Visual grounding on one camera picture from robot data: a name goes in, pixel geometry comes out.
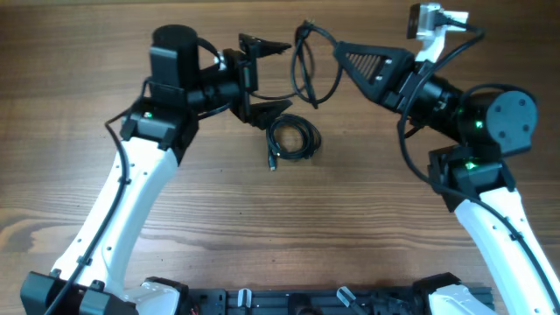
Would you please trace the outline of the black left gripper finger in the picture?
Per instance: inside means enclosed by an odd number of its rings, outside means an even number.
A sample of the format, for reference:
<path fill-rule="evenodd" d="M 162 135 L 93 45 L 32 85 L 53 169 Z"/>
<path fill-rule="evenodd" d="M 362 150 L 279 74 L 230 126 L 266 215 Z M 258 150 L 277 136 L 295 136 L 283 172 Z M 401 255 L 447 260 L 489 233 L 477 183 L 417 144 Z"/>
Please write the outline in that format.
<path fill-rule="evenodd" d="M 249 104 L 245 123 L 259 130 L 266 130 L 291 105 L 292 101 L 290 100 Z"/>
<path fill-rule="evenodd" d="M 273 54 L 282 54 L 292 48 L 292 45 L 284 42 L 268 41 L 245 33 L 239 34 L 241 50 L 251 59 L 267 57 Z"/>

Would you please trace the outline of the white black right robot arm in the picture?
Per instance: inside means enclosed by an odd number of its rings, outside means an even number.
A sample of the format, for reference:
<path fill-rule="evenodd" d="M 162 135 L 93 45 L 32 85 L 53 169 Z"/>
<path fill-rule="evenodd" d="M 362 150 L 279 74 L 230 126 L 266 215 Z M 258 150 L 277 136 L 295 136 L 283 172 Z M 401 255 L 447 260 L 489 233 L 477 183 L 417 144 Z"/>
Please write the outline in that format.
<path fill-rule="evenodd" d="M 398 140 L 423 127 L 452 140 L 417 176 L 472 237 L 512 314 L 556 314 L 559 280 L 523 209 L 506 160 L 527 152 L 537 123 L 534 96 L 515 86 L 461 91 L 438 71 L 455 57 L 416 61 L 401 48 L 339 42 L 334 58 L 371 101 L 399 115 Z"/>

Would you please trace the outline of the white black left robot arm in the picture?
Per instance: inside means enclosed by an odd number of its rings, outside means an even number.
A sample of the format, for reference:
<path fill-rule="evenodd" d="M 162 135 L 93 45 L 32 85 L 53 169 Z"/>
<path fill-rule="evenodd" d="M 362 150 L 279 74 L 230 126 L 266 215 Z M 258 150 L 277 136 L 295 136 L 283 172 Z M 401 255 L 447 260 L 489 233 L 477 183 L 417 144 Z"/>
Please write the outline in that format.
<path fill-rule="evenodd" d="M 20 290 L 29 314 L 182 314 L 185 284 L 149 277 L 133 289 L 124 278 L 147 216 L 174 176 L 201 120 L 223 111 L 263 128 L 287 101 L 251 104 L 256 62 L 288 45 L 239 37 L 236 50 L 215 50 L 197 32 L 168 24 L 152 34 L 151 74 L 117 116 L 115 161 L 79 233 L 48 274 L 30 273 Z"/>

